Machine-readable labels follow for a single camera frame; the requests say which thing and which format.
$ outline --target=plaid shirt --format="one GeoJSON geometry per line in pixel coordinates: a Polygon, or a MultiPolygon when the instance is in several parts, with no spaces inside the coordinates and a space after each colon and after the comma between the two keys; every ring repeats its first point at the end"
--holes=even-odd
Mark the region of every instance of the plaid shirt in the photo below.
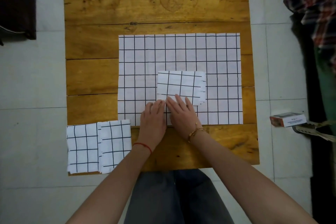
{"type": "Polygon", "coordinates": [[[283,0],[293,13],[304,14],[301,23],[306,26],[319,57],[326,60],[336,72],[336,0],[283,0]]]}

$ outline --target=wooden table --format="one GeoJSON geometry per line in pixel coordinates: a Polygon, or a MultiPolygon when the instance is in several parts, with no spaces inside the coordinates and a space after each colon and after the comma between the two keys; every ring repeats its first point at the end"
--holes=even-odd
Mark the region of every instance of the wooden table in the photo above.
{"type": "MultiPolygon", "coordinates": [[[[259,164],[248,0],[64,0],[68,125],[117,120],[118,35],[240,33],[244,124],[207,125],[225,147],[259,164]]],[[[132,141],[139,129],[132,128],[132,141]]],[[[143,171],[210,167],[174,128],[143,171]]]]}

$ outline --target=tiled floor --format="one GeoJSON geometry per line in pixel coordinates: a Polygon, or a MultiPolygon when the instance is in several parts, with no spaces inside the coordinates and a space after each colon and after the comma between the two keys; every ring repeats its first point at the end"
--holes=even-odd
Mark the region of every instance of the tiled floor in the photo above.
{"type": "MultiPolygon", "coordinates": [[[[0,48],[0,197],[7,223],[64,223],[105,175],[68,177],[63,0],[37,0],[37,40],[0,48]]],[[[255,166],[309,213],[310,142],[270,114],[307,113],[302,55],[282,0],[250,0],[260,149],[255,166]]],[[[236,223],[250,223],[212,169],[236,223]]]]}

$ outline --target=leg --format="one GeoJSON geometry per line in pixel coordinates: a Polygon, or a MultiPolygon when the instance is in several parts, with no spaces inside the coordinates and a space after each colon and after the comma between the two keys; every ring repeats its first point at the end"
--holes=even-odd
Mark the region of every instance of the leg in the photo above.
{"type": "Polygon", "coordinates": [[[176,170],[174,177],[186,224],[233,224],[212,181],[202,171],[176,170]]]}
{"type": "Polygon", "coordinates": [[[184,224],[172,172],[141,173],[124,224],[184,224]]]}

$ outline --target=gray pants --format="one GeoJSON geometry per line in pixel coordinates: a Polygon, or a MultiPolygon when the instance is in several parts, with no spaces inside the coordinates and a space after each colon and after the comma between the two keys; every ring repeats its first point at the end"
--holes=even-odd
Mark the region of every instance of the gray pants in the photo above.
{"type": "Polygon", "coordinates": [[[222,223],[233,220],[212,181],[200,170],[141,173],[124,224],[222,223]]]}

